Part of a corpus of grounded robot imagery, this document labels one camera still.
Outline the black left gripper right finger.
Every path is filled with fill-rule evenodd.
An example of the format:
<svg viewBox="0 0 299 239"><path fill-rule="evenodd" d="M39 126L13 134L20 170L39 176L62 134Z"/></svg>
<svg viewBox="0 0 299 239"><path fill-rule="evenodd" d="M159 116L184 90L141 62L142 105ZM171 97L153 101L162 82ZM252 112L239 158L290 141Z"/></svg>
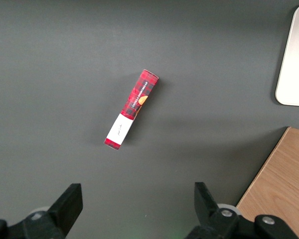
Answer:
<svg viewBox="0 0 299 239"><path fill-rule="evenodd" d="M232 205L217 204L203 182L194 185L194 207L199 225L188 239L297 239L298 236L281 218L258 215L253 221L244 218Z"/></svg>

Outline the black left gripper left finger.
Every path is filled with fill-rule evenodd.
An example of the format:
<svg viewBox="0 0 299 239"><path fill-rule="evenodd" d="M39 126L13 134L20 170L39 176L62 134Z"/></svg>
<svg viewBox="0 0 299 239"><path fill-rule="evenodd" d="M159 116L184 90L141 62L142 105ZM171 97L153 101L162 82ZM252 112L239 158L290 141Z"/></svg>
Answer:
<svg viewBox="0 0 299 239"><path fill-rule="evenodd" d="M36 209L12 226L0 219L0 239L64 239L82 209L81 184L73 183L48 209Z"/></svg>

